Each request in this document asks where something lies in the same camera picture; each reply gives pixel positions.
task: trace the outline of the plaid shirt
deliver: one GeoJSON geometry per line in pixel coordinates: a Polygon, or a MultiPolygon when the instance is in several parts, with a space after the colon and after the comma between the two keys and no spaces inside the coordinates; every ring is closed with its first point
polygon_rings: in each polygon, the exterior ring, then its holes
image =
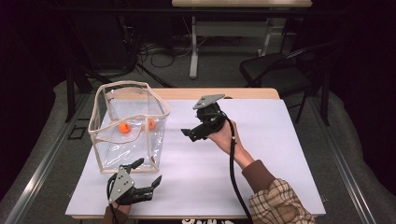
{"type": "Polygon", "coordinates": [[[269,189],[250,197],[253,223],[316,223],[288,182],[276,179],[269,189]]]}

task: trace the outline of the clear bag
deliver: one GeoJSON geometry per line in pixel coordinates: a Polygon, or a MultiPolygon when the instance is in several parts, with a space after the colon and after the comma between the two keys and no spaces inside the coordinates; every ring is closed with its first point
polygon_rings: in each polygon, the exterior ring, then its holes
{"type": "Polygon", "coordinates": [[[170,106],[147,83],[102,85],[88,127],[100,171],[116,173],[139,158],[145,161],[135,172],[159,171],[169,113],[170,106]]]}

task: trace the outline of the orange object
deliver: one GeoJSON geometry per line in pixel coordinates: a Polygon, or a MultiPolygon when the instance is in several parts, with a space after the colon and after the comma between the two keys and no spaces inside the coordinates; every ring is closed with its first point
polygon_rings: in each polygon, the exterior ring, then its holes
{"type": "Polygon", "coordinates": [[[149,119],[149,120],[148,120],[148,128],[149,128],[150,130],[155,129],[155,125],[156,125],[156,123],[155,123],[154,119],[149,119]]]}
{"type": "Polygon", "coordinates": [[[131,125],[124,122],[119,125],[119,129],[121,133],[128,133],[129,131],[131,131],[131,125]]]}

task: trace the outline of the person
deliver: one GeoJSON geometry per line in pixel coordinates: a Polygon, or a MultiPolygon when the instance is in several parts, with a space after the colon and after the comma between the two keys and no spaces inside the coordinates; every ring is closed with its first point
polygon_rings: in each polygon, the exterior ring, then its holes
{"type": "MultiPolygon", "coordinates": [[[[249,199],[253,223],[316,223],[289,183],[274,177],[261,160],[252,158],[242,145],[235,121],[232,120],[232,124],[236,142],[234,160],[241,167],[242,175],[253,189],[253,195],[249,199]]],[[[208,138],[230,155],[232,132],[229,122],[225,122],[220,131],[210,134],[208,138]]],[[[120,224],[126,221],[130,210],[130,205],[119,207],[117,218],[120,224]]],[[[112,213],[109,208],[106,209],[102,223],[112,223],[112,213]]]]}

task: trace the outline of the brown cuff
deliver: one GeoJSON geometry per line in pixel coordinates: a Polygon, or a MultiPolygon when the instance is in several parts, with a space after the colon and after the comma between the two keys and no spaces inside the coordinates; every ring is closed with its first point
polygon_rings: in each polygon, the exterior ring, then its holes
{"type": "Polygon", "coordinates": [[[247,166],[242,175],[245,177],[254,193],[268,189],[275,177],[267,170],[262,161],[257,160],[247,166]]]}
{"type": "MultiPolygon", "coordinates": [[[[128,216],[121,211],[117,211],[116,217],[120,224],[126,223],[126,221],[128,220],[128,216]]],[[[106,208],[106,212],[105,212],[105,216],[103,217],[102,224],[112,224],[112,223],[113,223],[113,213],[111,212],[111,208],[108,206],[106,208]]]]}

